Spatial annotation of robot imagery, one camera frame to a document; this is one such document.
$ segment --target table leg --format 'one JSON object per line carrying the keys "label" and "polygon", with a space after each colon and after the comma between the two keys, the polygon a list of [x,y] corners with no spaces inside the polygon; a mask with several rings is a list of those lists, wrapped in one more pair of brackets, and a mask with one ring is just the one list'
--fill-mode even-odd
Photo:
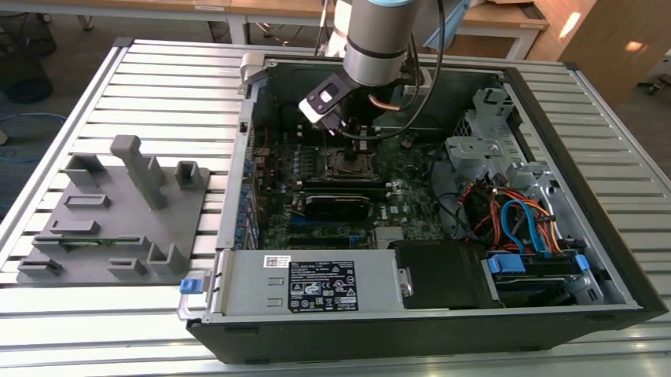
{"label": "table leg", "polygon": [[249,27],[246,24],[246,17],[241,14],[228,14],[226,19],[228,19],[228,26],[230,27],[230,43],[233,45],[248,45]]}
{"label": "table leg", "polygon": [[81,29],[85,31],[93,30],[93,16],[76,15],[76,19],[80,21]]}
{"label": "table leg", "polygon": [[512,43],[511,49],[507,52],[507,59],[511,60],[524,60],[527,58],[528,51],[533,42],[536,41],[536,36],[539,31],[536,29],[523,29],[519,31],[520,35]]}

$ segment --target wooden desk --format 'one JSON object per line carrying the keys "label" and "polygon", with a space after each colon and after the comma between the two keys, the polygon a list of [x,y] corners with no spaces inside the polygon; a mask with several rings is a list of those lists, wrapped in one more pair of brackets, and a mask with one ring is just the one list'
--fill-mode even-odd
{"label": "wooden desk", "polygon": [[[265,22],[316,26],[321,7],[318,0],[230,0],[226,13],[232,43],[248,44],[244,32],[246,24]],[[521,60],[539,32],[545,30],[548,25],[545,20],[529,19],[516,5],[484,3],[468,10],[457,29],[453,49],[448,52],[456,55],[487,56],[487,53],[473,50],[473,47],[483,45],[483,48],[495,54],[491,57]]]}
{"label": "wooden desk", "polygon": [[[317,26],[321,5],[318,0],[1,0],[0,10],[221,21],[230,25],[232,43],[244,45],[250,23]],[[544,20],[527,18],[516,5],[484,3],[468,10],[448,52],[521,60],[547,27]]]}

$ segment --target circuit board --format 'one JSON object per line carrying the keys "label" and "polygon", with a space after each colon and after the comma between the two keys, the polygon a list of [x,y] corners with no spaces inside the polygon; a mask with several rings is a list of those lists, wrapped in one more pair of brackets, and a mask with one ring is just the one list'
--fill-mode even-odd
{"label": "circuit board", "polygon": [[[437,208],[428,190],[425,173],[436,145],[417,144],[405,148],[403,139],[380,143],[375,154],[367,156],[372,166],[369,174],[332,171],[329,156],[333,148],[302,145],[286,135],[261,148],[265,155],[260,164],[258,196],[265,207],[260,224],[262,249],[368,249],[377,248],[375,230],[399,227],[405,240],[441,240]],[[310,177],[347,174],[352,179],[365,175],[380,181],[385,189],[383,198],[372,199],[368,214],[360,221],[306,221],[300,183]]]}

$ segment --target motherboard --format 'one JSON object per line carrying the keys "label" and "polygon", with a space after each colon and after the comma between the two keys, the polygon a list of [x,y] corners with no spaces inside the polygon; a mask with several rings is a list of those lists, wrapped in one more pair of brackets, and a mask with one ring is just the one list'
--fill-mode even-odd
{"label": "motherboard", "polygon": [[411,135],[361,153],[322,131],[310,142],[308,132],[266,132],[254,152],[260,248],[387,248],[396,240],[445,238],[427,179],[437,144],[415,144]]}

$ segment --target aluminum slotted table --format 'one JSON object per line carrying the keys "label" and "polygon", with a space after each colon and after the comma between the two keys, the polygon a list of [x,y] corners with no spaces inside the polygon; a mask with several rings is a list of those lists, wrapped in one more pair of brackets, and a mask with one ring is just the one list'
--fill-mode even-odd
{"label": "aluminum slotted table", "polygon": [[[102,163],[118,165],[108,152],[116,134],[137,135],[141,151],[156,154],[161,166],[192,159],[213,172],[190,269],[212,267],[242,99],[237,68],[250,50],[280,51],[145,40],[110,50],[0,225],[0,375],[665,375],[668,315],[547,352],[225,365],[184,329],[174,312],[177,287],[17,286],[17,264],[68,184],[58,170],[73,152],[97,153]],[[671,295],[668,179],[583,75],[559,63],[460,57],[448,62],[517,68],[653,286],[661,296]],[[541,159],[531,131],[521,132]],[[188,308],[202,306],[204,297],[190,296]]]}

